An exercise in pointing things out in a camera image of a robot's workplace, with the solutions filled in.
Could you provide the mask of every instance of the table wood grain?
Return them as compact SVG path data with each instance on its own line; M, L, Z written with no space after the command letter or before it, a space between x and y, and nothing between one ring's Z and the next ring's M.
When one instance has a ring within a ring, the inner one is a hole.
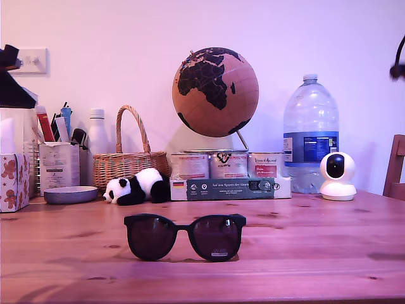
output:
M123 218L247 218L238 255L211 263L180 231L158 262L130 252ZM292 199L52 206L0 215L1 303L405 303L405 201Z

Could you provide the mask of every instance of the globe stand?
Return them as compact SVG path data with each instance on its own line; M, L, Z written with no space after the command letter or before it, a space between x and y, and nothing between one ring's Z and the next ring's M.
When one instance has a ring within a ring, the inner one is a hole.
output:
M249 151L245 140L242 137L242 134L238 131L236 133L239 136L240 141L244 145L244 149L197 149L197 150L183 150L184 153L245 153Z

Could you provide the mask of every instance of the can label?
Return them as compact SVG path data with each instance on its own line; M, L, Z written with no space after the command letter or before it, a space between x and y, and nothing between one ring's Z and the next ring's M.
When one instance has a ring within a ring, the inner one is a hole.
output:
M339 132L284 133L286 167L318 167L322 158L339 151Z
M246 153L212 153L209 167L212 179L238 179L247 177Z
M249 153L247 173L250 177L281 177L283 153Z
M171 155L172 179L208 179L209 166L207 154Z

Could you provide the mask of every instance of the sunglasses lens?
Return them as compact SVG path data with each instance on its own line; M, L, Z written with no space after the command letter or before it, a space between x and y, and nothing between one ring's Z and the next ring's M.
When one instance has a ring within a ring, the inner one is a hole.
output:
M193 235L201 253L212 260L230 259L240 246L238 228L226 217L202 219L194 226Z
M132 224L130 242L134 254L143 260L159 260L175 241L174 227L160 218L143 218Z

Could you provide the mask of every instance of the panda plush toy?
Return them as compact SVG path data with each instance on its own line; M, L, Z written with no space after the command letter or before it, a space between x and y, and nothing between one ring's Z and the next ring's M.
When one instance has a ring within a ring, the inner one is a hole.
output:
M147 168L131 179L111 179L106 187L104 199L120 206L138 205L150 200L164 203L170 200L169 178L155 168Z

